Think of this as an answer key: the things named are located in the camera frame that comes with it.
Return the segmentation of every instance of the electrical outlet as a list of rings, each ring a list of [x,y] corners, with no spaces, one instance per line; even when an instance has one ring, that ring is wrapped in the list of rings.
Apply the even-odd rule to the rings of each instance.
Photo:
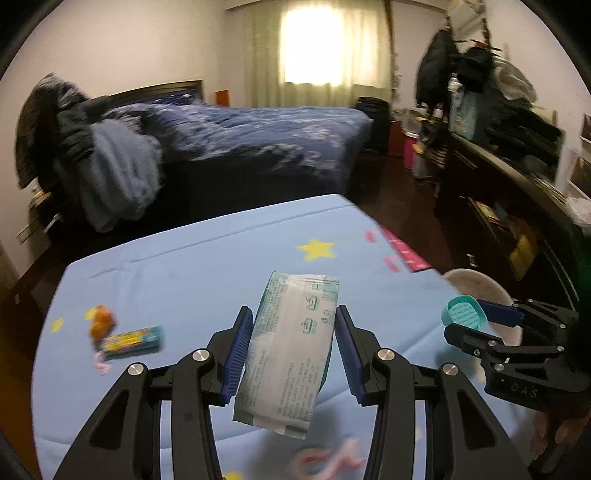
[[[17,235],[18,241],[23,244],[27,239],[41,228],[41,222],[35,218],[25,228],[23,228]]]

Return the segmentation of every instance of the gray blanket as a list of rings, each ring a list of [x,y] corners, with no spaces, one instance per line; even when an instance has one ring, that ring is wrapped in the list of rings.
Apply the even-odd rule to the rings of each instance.
[[[137,220],[160,189],[158,141],[117,120],[91,125],[95,151],[75,166],[80,197],[90,224],[110,231],[118,219]]]

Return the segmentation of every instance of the human hand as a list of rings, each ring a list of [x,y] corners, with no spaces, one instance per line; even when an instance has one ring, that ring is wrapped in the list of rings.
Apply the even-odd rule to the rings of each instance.
[[[574,445],[583,433],[590,417],[591,410],[589,410],[587,415],[582,418],[567,419],[562,422],[556,430],[554,442],[556,444],[567,443],[569,445]],[[534,418],[532,420],[533,433],[530,441],[530,449],[534,460],[544,453],[550,442],[550,418],[550,415],[547,413],[540,411],[534,413]]]

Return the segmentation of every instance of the yellow star pattern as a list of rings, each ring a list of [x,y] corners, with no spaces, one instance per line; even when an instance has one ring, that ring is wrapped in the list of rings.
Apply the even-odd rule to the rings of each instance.
[[[224,473],[223,477],[226,480],[242,480],[242,474],[240,472],[228,472]]]
[[[58,318],[55,322],[51,324],[51,332],[57,333],[60,331],[61,326],[64,324],[64,320],[62,318]]]
[[[328,242],[320,242],[319,240],[312,239],[309,243],[300,245],[297,249],[306,252],[304,261],[310,262],[321,257],[334,258],[335,254],[332,253],[332,250],[330,249],[333,245],[334,244]]]
[[[95,316],[96,307],[92,307],[88,312],[84,314],[85,320],[92,320]]]

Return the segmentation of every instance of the black bag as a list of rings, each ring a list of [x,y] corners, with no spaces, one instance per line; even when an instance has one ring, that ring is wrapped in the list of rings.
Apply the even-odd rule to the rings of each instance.
[[[457,79],[468,90],[482,93],[491,75],[492,56],[492,52],[484,48],[470,48],[457,63]]]
[[[390,105],[388,102],[379,98],[359,97],[355,108],[361,110],[374,121],[371,136],[364,148],[386,153],[390,137]]]
[[[447,140],[447,124],[442,120],[435,120],[431,123],[429,120],[424,120],[421,123],[420,141],[426,148],[440,148]]]
[[[417,73],[417,103],[426,103],[433,111],[443,104],[443,111],[449,111],[450,96],[447,91],[449,79],[456,68],[459,57],[452,34],[440,30],[435,34]]]

